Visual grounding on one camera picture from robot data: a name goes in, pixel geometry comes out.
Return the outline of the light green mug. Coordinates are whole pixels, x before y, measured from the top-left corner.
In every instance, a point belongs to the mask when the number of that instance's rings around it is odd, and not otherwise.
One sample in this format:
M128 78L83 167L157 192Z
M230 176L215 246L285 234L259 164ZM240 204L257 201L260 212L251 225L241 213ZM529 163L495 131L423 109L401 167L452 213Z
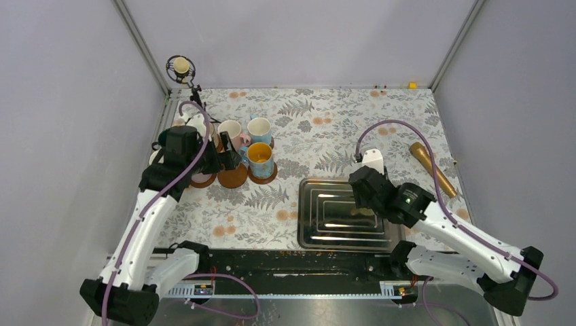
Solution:
M372 216L374 214L372 209L366 209L366 208L362 208L362 209L358 209L358 208L353 208L350 211L350 214L352 216L356 216L356 215L362 215L362 216Z

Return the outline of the blue mug yellow inside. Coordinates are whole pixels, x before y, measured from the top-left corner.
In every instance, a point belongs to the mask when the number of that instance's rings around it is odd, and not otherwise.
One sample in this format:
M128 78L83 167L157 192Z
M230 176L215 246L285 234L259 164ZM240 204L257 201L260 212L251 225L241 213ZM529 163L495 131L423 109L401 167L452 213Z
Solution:
M248 164L252 173L260 179L268 178L274 169L274 156L272 148L265 143L254 143L250 146L241 147L239 154L243 162Z

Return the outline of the pink mug white inside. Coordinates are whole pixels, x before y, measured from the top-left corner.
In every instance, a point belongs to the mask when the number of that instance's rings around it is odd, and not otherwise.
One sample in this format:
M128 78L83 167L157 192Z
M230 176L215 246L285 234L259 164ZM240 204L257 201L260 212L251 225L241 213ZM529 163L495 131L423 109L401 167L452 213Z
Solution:
M227 132L236 151L241 147L250 146L251 137L242 131L242 126L234 120L226 120L218 126L218 133Z

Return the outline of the reddish brown coaster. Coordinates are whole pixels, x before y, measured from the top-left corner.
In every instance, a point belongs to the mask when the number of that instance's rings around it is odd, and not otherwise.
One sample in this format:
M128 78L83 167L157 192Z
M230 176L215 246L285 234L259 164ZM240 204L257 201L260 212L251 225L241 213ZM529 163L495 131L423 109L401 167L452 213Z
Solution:
M248 176L248 178L250 178L250 180L251 180L253 183L256 183L256 184L259 184L259 185L265 185L265 184L271 183L273 180L276 179L277 173L278 173L277 164L274 164L273 173L272 173L268 178L265 178L265 179L257 178L257 177L252 173L251 168L248 168L248 170L247 170L247 176Z

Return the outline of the light blue mug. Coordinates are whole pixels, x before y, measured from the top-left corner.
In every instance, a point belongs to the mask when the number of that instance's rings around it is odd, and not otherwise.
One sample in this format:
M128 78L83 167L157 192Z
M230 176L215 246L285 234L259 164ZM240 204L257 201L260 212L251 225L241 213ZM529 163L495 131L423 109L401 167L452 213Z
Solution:
M252 143L265 143L270 145L272 138L272 124L264 117L254 117L247 124L247 131Z

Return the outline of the purple grey mug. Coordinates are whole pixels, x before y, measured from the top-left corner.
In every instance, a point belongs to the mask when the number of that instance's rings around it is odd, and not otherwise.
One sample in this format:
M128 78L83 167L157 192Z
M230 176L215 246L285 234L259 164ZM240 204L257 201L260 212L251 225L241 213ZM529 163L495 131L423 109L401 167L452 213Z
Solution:
M211 177L212 177L212 174L197 173L197 174L192 176L191 182L192 183L205 183L205 182L209 181L211 179Z

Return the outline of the dark green mug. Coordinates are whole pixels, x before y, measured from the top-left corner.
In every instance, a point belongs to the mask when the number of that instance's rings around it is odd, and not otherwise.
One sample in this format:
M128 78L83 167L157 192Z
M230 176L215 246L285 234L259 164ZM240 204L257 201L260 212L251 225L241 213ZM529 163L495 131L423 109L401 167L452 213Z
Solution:
M151 148L153 151L161 150L166 147L167 135L168 135L168 129L163 130L158 135L158 139L151 144Z

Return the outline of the green mug white inside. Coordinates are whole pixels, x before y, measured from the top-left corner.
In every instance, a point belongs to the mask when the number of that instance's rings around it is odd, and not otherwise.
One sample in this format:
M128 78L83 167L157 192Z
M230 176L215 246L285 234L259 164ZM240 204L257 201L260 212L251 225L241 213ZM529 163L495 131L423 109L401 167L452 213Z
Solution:
M157 149L157 150L153 151L149 157L149 165L152 165L155 163L162 164L163 162L164 162L164 150L163 149Z

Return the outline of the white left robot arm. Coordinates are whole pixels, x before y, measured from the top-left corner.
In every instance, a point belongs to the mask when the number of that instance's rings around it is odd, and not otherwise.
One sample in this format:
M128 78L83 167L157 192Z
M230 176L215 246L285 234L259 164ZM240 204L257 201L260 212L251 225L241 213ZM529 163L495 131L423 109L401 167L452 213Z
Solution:
M148 263L167 218L198 174L214 175L240 165L227 132L219 134L218 151L209 133L193 126L164 130L159 149L143 171L130 222L111 259L96 279L85 279L79 293L95 315L127 325L148 325L159 301L188 274L195 279L211 269L208 249L196 243L180 244L152 270Z

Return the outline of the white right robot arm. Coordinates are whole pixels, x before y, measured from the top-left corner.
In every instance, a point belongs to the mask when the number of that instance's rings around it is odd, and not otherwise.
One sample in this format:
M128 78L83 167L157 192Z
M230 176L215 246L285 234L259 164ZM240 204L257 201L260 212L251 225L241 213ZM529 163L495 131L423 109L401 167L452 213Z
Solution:
M452 223L434 195L413 183L393 185L386 173L363 166L348 182L359 208L428 234L456 250L445 254L402 240L390 254L391 274L400 280L431 276L479 293L491 306L521 316L543 253L519 249L493 238L461 218Z

